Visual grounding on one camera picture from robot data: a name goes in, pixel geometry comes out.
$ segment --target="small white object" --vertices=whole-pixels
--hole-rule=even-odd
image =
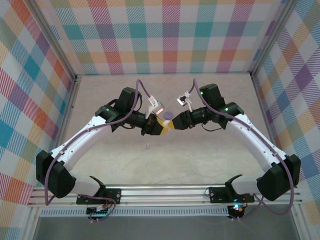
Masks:
[[[151,105],[148,107],[148,111],[145,113],[145,119],[147,119],[151,113],[154,113],[155,115],[159,115],[164,109],[164,105],[155,99],[154,96],[150,96],[148,101],[151,103]]]
[[[192,102],[190,101],[189,97],[190,97],[190,93],[188,91],[186,91],[183,95],[180,95],[176,100],[183,107],[188,104],[189,110],[190,110],[190,112],[192,112],[193,107],[192,107]]]

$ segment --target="cable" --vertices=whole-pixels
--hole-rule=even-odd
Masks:
[[[90,132],[91,130],[94,130],[94,129],[99,129],[99,128],[102,128],[102,127],[105,127],[105,126],[114,125],[114,124],[119,124],[119,123],[122,123],[123,121],[125,121],[126,119],[128,119],[130,117],[130,115],[133,113],[133,111],[134,111],[134,109],[136,108],[136,105],[137,105],[139,84],[143,88],[145,94],[150,96],[149,93],[147,92],[144,84],[142,83],[142,81],[140,79],[138,79],[136,81],[136,83],[135,83],[135,93],[134,93],[133,105],[132,105],[130,111],[128,112],[128,114],[126,116],[124,116],[123,118],[121,118],[119,120],[116,120],[116,121],[113,121],[113,122],[107,122],[107,123],[100,124],[100,125],[97,125],[97,126],[92,126],[92,127],[88,128],[86,130],[83,130],[83,131],[79,132],[74,138],[70,139],[69,142],[67,144],[65,144],[65,146],[61,149],[60,152],[58,152],[58,154],[55,156],[55,158],[50,163],[50,165],[49,165],[49,167],[48,167],[48,169],[46,171],[46,174],[45,174],[45,179],[44,179],[44,200],[45,200],[45,205],[46,206],[48,206],[52,202],[52,200],[55,198],[55,196],[52,196],[49,199],[48,182],[49,182],[49,175],[51,173],[51,170],[54,167],[54,164],[57,161],[57,159],[62,155],[61,153],[63,153],[74,141],[76,141],[83,134],[85,134],[87,132]]]
[[[140,95],[140,107],[136,111],[139,111],[141,109],[141,107],[142,107],[142,95]]]
[[[139,82],[140,82],[140,85],[141,85],[141,87],[142,87],[143,91],[144,91],[144,92],[145,92],[145,94],[148,96],[148,98],[150,98],[150,97],[151,97],[151,95],[148,93],[148,91],[146,90],[145,86],[142,84],[142,81],[141,81],[140,79],[138,79],[137,81],[139,81]]]
[[[193,82],[193,83],[192,83],[192,87],[191,87],[191,89],[188,91],[188,93],[191,94],[191,92],[193,91],[194,88],[195,88],[195,83]]]
[[[106,196],[107,198],[110,198],[110,199],[112,199],[112,197],[108,194],[107,196]],[[108,201],[106,201],[106,203],[108,204]],[[111,208],[111,206],[112,206],[112,204],[113,204],[113,202],[111,202],[110,203],[110,206],[109,206],[109,208]]]
[[[133,126],[133,125],[130,125],[131,127],[127,127],[127,126],[121,126],[121,127],[123,127],[124,129],[134,129],[136,126]]]
[[[248,207],[248,201],[249,201],[249,200],[248,200],[248,197],[247,197],[246,194],[244,195],[244,197],[245,197],[245,202],[246,202],[246,204],[245,204],[245,208],[246,208],[246,207]]]
[[[240,124],[242,124],[243,126],[245,126],[247,129],[250,129],[250,126],[245,123],[244,121],[230,115],[230,114],[227,114],[227,113],[224,113],[224,112],[220,112],[220,111],[217,111],[215,110],[214,108],[212,108],[207,102],[206,100],[204,99],[204,97],[201,95],[201,91],[198,87],[198,84],[197,84],[197,81],[196,79],[194,78],[193,79],[193,84],[194,84],[194,87],[200,97],[200,99],[202,100],[202,103],[209,109],[211,110],[212,112],[214,112],[215,114],[218,114],[218,115],[221,115],[221,116],[224,116],[226,118],[230,118]],[[293,182],[293,179],[291,177],[291,173],[290,173],[290,170],[288,169],[287,165],[285,164],[285,162],[282,160],[282,158],[279,156],[279,154],[276,154],[277,151],[254,129],[254,128],[251,128],[251,131],[254,133],[254,135],[256,135],[269,149],[270,151],[278,158],[278,160],[280,161],[280,163],[282,164],[287,176],[288,176],[288,180],[289,180],[289,185],[290,185],[290,201],[289,201],[289,205],[287,207],[287,209],[283,212],[275,212],[273,211],[265,202],[263,202],[261,199],[259,199],[256,195],[254,196],[258,201],[260,201],[270,212],[272,212],[273,214],[276,214],[276,215],[285,215],[287,214],[293,204],[294,204],[294,197],[295,197],[295,192],[294,192],[294,182]]]
[[[208,186],[205,190],[204,190],[204,195],[207,197],[207,198],[210,198],[209,195],[207,195],[207,190],[209,189],[210,187]]]
[[[209,130],[209,129],[206,129],[206,128],[204,127],[204,124],[203,124],[203,123],[201,124],[201,127],[202,127],[204,130],[206,130],[207,132],[214,132],[214,131],[217,131],[217,130],[222,129],[222,127],[220,127],[220,128],[216,128],[216,129]]]
[[[113,99],[112,101],[108,102],[107,105],[111,106],[112,104],[114,104],[118,99]]]

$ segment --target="white floor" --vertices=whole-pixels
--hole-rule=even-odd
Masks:
[[[78,132],[100,106],[118,98],[123,88],[135,88],[138,78],[148,92],[164,104],[165,110],[175,116],[187,110],[176,98],[190,89],[193,78],[199,87],[216,83],[225,102],[236,102],[267,136],[248,74],[156,74],[82,77],[66,137]],[[139,90],[144,112],[148,100],[141,87]],[[195,108],[203,106],[196,91],[191,100]],[[214,123],[206,125],[208,129],[218,127]],[[214,184],[224,183],[238,174],[253,175],[262,170],[232,134],[224,130],[206,132],[197,125],[184,131],[170,130],[162,136],[141,136],[139,128],[118,128],[89,150],[72,172],[95,176],[105,184]]]

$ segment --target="metal bar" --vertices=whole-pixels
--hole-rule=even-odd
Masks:
[[[212,185],[167,185],[167,186],[156,186],[153,188],[151,185],[145,186],[117,186],[121,188],[121,203],[119,206],[124,207],[174,207],[174,206],[227,206],[233,205],[234,202],[226,203],[210,203],[210,199],[205,196],[205,190],[207,187]],[[299,189],[294,189],[294,204],[302,203]],[[45,192],[43,188],[36,188],[30,198],[29,206],[31,207],[45,207]],[[66,197],[57,199],[55,198],[51,207],[62,207],[62,206],[74,206],[76,205],[77,195],[70,194]],[[288,204],[290,200],[290,193],[287,192],[276,201],[265,202],[271,205],[274,204]],[[249,205],[257,205],[258,202],[249,203]]]
[[[260,107],[260,110],[261,110],[261,113],[262,113],[262,117],[263,117],[263,121],[264,121],[264,124],[265,124],[265,127],[266,127],[266,131],[268,133],[268,136],[269,136],[269,140],[274,143],[275,142],[275,139],[274,139],[274,136],[272,135],[272,132],[271,132],[271,129],[270,129],[270,125],[268,123],[268,118],[265,114],[265,110],[262,106],[262,99],[259,95],[259,92],[258,92],[258,89],[257,89],[257,86],[255,84],[255,81],[253,79],[253,76],[250,75],[251,77],[251,81],[252,81],[252,84],[253,84],[253,88],[254,88],[254,91],[255,91],[255,95],[256,95],[256,98],[258,99],[258,103],[259,103],[259,107]]]
[[[24,231],[19,237],[20,240],[32,240],[34,238],[40,213],[39,207],[31,208]]]
[[[66,106],[66,109],[65,109],[65,112],[63,115],[61,127],[59,129],[58,134],[57,134],[57,140],[55,142],[55,147],[60,146],[65,141],[65,137],[66,137],[67,130],[69,127],[70,119],[71,119],[72,112],[73,112],[75,102],[77,99],[81,79],[82,79],[82,77],[77,77],[76,80],[72,84],[69,101],[67,103],[67,106]]]
[[[293,205],[291,211],[300,238],[303,240],[316,240],[317,237],[315,232],[311,230],[303,205]]]
[[[40,217],[88,217],[87,208],[78,207],[44,207]],[[121,207],[117,206],[110,217],[186,217],[186,216],[229,216],[227,206],[152,206]]]
[[[34,0],[25,0],[24,1],[27,7],[29,8],[31,14],[35,18],[36,22],[41,28],[44,36],[48,40],[50,46],[54,50],[55,54],[57,55],[58,59],[60,60],[62,66],[64,67],[65,71],[69,75],[69,77],[73,80],[76,79],[76,73],[71,66],[67,56],[65,55],[63,49],[61,48],[60,44],[58,43],[55,34],[52,32],[50,25],[48,24],[46,18],[44,17],[43,13],[39,9],[38,4]]]
[[[297,5],[298,0],[288,0],[286,5],[283,7],[283,10],[281,11],[279,19],[275,22],[272,33],[267,40],[264,48],[262,49],[255,66],[252,70],[252,75],[255,77],[257,73],[259,72],[260,68],[264,64],[268,54],[270,53],[273,45],[275,44],[279,34],[283,30],[285,24],[287,23],[292,11],[295,9],[295,6]]]
[[[60,22],[55,8],[53,7],[51,0],[42,0],[42,3],[44,5],[44,9],[46,10],[46,12],[48,13],[50,19],[52,20],[52,23],[55,25],[56,30],[58,31],[62,42],[64,43],[66,52],[68,52],[71,57],[73,58],[74,64],[73,64],[73,69],[75,71],[76,74],[84,74],[85,71],[83,69],[82,64],[80,63],[77,54],[75,52],[75,49],[73,48],[67,34],[66,31],[64,29],[64,27],[62,26],[62,23]]]
[[[259,47],[260,47],[260,44],[261,42],[263,41],[263,39],[265,38],[265,34],[266,32],[268,31],[268,28],[281,4],[281,1],[282,0],[274,0],[271,7],[270,7],[270,10],[267,14],[267,17],[265,18],[265,20],[263,21],[263,26],[260,30],[260,33],[258,34],[258,36],[256,37],[256,40],[252,46],[252,50],[251,50],[251,54],[250,56],[248,57],[244,67],[243,67],[243,71],[244,72],[249,72],[250,70],[250,65],[252,64],[254,58],[255,58],[255,55],[256,55],[256,52],[258,51]]]

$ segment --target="purple disc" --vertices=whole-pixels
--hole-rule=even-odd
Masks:
[[[164,118],[166,120],[171,120],[174,118],[174,114],[172,113],[172,111],[166,111],[164,112]]]

